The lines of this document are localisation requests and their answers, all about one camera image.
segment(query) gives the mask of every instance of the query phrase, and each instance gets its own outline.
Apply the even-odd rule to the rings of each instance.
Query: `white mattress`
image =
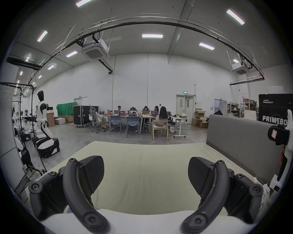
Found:
[[[138,145],[95,141],[70,158],[82,160],[92,155],[102,156],[105,164],[104,178],[91,197],[94,207],[128,214],[197,210],[200,196],[188,179],[188,163],[194,156],[212,162],[222,159],[235,174],[242,173],[251,180],[253,177],[205,143]],[[67,161],[50,171],[58,172]],[[226,210],[220,214],[227,215]]]

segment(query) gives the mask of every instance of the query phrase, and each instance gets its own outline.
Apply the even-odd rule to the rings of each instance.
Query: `blue chair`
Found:
[[[119,124],[120,125],[120,135],[121,135],[121,116],[118,116],[118,115],[112,115],[112,116],[109,116],[110,118],[110,135],[111,135],[111,127],[112,125],[117,125]]]
[[[139,137],[139,116],[128,116],[126,119],[126,137],[128,137],[128,131],[129,127],[128,126],[137,126],[137,134]]]

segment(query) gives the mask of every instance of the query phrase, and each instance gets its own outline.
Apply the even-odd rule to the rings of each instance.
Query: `gray floor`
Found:
[[[177,135],[178,133],[170,133],[169,139],[167,139],[164,136],[163,131],[157,131],[155,133],[155,139],[153,140],[151,133],[142,133],[138,137],[137,133],[132,129],[130,130],[128,137],[126,137],[126,129],[122,130],[121,135],[119,129],[116,129],[114,132],[112,131],[110,135],[108,130],[106,132],[100,130],[97,134],[91,125],[83,128],[77,128],[73,123],[56,125],[49,129],[54,134],[54,137],[59,139],[60,152],[52,155],[48,159],[42,160],[46,169],[50,170],[93,141],[123,144],[188,144],[206,142],[207,129],[201,129],[192,126],[191,124],[183,124],[182,126],[183,130],[181,131],[181,134],[186,135],[186,138],[174,138],[173,135]],[[43,165],[40,157],[31,140],[27,141],[25,144],[29,150],[33,165],[38,169],[42,169]]]

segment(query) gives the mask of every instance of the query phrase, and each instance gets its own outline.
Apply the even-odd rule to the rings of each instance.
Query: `green cloth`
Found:
[[[56,106],[58,116],[73,115],[73,106],[76,106],[76,105],[77,105],[76,102],[58,104]]]

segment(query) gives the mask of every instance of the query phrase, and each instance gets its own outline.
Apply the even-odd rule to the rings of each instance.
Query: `ceiling air conditioning unit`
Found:
[[[232,71],[236,72],[238,75],[243,75],[249,72],[247,65],[244,62],[232,64]]]
[[[82,48],[82,54],[89,60],[95,61],[99,59],[105,59],[110,57],[108,54],[108,47],[104,40],[99,40],[98,43],[92,41],[84,44]]]

